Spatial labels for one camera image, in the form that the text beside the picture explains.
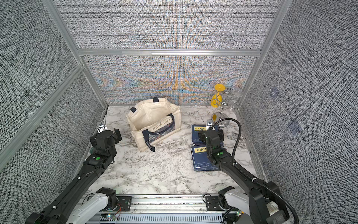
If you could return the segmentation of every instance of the yellow book label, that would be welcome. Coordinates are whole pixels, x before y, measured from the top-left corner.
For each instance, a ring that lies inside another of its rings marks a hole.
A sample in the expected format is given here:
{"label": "yellow book label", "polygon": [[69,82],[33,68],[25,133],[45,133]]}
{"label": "yellow book label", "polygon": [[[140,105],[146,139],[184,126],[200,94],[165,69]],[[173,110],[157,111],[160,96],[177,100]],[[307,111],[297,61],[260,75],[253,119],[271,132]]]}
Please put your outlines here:
{"label": "yellow book label", "polygon": [[206,131],[206,127],[194,127],[194,131]]}
{"label": "yellow book label", "polygon": [[195,153],[198,153],[198,152],[206,152],[206,146],[201,147],[201,148],[195,148],[195,149],[194,149],[194,152],[195,152]]}

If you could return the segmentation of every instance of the enclosure wall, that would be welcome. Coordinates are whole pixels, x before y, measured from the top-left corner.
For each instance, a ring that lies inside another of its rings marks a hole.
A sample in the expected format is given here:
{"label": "enclosure wall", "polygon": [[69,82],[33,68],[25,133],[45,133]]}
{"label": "enclosure wall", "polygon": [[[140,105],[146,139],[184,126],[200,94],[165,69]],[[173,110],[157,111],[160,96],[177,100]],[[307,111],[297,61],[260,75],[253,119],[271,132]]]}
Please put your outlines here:
{"label": "enclosure wall", "polygon": [[83,73],[73,73],[77,62],[41,1],[0,7],[2,161],[16,134],[77,76],[0,171],[0,223],[24,223],[72,180],[103,108]]}
{"label": "enclosure wall", "polygon": [[295,0],[242,112],[300,223],[358,223],[358,5]]}
{"label": "enclosure wall", "polygon": [[[158,96],[176,104],[208,105],[217,83],[241,90],[257,57],[121,50],[260,52],[281,0],[55,3],[79,52],[92,53],[82,55],[108,104],[136,104]],[[106,54],[109,49],[119,53]]]}

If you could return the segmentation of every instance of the red wire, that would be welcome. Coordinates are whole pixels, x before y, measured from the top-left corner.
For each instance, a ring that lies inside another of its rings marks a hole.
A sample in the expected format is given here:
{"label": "red wire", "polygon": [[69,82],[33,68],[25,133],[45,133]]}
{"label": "red wire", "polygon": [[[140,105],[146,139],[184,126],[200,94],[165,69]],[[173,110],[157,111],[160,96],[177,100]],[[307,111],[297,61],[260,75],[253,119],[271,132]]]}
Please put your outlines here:
{"label": "red wire", "polygon": [[121,204],[118,204],[119,205],[119,210],[117,211],[117,213],[115,214],[115,215],[117,215],[118,214],[118,212],[119,212],[119,215],[121,215]]}

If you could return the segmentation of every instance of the electrical wire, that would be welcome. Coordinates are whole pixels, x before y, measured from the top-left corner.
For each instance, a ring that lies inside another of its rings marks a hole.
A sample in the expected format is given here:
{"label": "electrical wire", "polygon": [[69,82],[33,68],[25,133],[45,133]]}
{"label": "electrical wire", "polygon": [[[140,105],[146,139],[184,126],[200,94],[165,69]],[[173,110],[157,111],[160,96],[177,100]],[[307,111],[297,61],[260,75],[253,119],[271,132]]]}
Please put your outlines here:
{"label": "electrical wire", "polygon": [[[237,136],[237,140],[236,140],[236,143],[235,143],[235,145],[234,145],[234,149],[233,149],[232,155],[231,155],[231,161],[233,162],[233,161],[234,161],[234,157],[235,157],[236,148],[237,148],[237,145],[238,145],[239,140],[240,140],[240,137],[241,137],[241,124],[240,124],[237,120],[235,120],[235,119],[233,119],[233,118],[223,118],[223,119],[221,119],[221,120],[215,122],[215,123],[213,124],[213,126],[211,126],[211,127],[209,128],[209,130],[213,129],[213,127],[214,127],[215,125],[217,125],[218,123],[220,123],[220,122],[222,122],[222,121],[224,121],[224,120],[232,120],[232,121],[234,121],[235,123],[237,123],[237,125],[239,126],[239,135]],[[298,223],[299,223],[299,218],[298,218],[297,212],[295,211],[295,209],[290,205],[290,203],[289,203],[286,199],[284,199],[281,195],[279,195],[278,193],[276,193],[274,190],[272,190],[272,189],[269,188],[268,186],[264,185],[263,183],[260,183],[260,182],[257,180],[257,177],[256,177],[256,176],[252,175],[251,173],[248,174],[247,172],[245,172],[244,170],[242,170],[242,169],[237,165],[237,163],[233,163],[233,166],[234,166],[240,173],[242,173],[245,177],[247,177],[248,179],[251,179],[253,183],[255,183],[255,184],[257,184],[257,185],[259,185],[259,186],[265,188],[266,190],[268,190],[268,191],[270,191],[271,193],[273,193],[274,195],[276,195],[281,201],[283,201],[283,202],[287,205],[287,207],[291,210],[291,212],[292,212],[292,215],[293,215],[293,217],[294,217],[294,223],[293,223],[293,224],[298,224]]]}
{"label": "electrical wire", "polygon": [[118,217],[119,217],[119,216],[121,215],[121,210],[122,210],[121,207],[122,207],[122,206],[121,206],[120,203],[118,203],[117,205],[119,205],[119,210],[117,211],[117,213],[116,213],[115,215],[117,215],[118,212],[119,212],[119,215],[118,215]]}
{"label": "electrical wire", "polygon": [[232,221],[232,224],[237,223],[237,221],[242,217],[242,212],[236,217],[234,221]]}
{"label": "electrical wire", "polygon": [[224,209],[223,207],[221,207],[220,203],[218,204],[218,206],[224,211],[230,210],[230,209]]}
{"label": "electrical wire", "polygon": [[211,194],[204,194],[204,195],[203,195],[203,198],[202,198],[202,200],[203,200],[203,202],[204,202],[205,204],[206,204],[206,201],[204,201],[204,197],[207,196],[207,195],[210,195],[210,196],[211,196]]}
{"label": "electrical wire", "polygon": [[84,199],[83,199],[83,201],[82,201],[82,204],[81,205],[83,205],[83,203],[84,203],[84,200],[89,196],[89,195],[95,195],[94,193],[90,193],[90,194],[88,194]]}
{"label": "electrical wire", "polygon": [[234,209],[234,207],[231,207],[229,210],[227,210],[225,212],[225,214],[223,215],[223,221],[224,221],[225,217],[227,216],[227,214],[229,214],[229,212],[231,212],[233,209]]}
{"label": "electrical wire", "polygon": [[109,105],[107,105],[107,109],[106,109],[106,121],[104,122],[104,124],[105,124],[105,126],[106,126],[106,123],[107,123],[107,112],[108,112],[108,107],[109,107]]}

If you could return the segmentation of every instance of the tote bag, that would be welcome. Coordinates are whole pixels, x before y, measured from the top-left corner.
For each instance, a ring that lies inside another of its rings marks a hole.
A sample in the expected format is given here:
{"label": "tote bag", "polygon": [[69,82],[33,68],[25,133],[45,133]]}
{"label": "tote bag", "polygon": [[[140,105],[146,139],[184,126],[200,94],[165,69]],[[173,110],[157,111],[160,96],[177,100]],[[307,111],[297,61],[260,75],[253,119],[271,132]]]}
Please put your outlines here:
{"label": "tote bag", "polygon": [[148,148],[154,152],[156,144],[178,132],[182,125],[180,107],[167,98],[158,97],[137,103],[130,109],[127,119],[141,152]]}

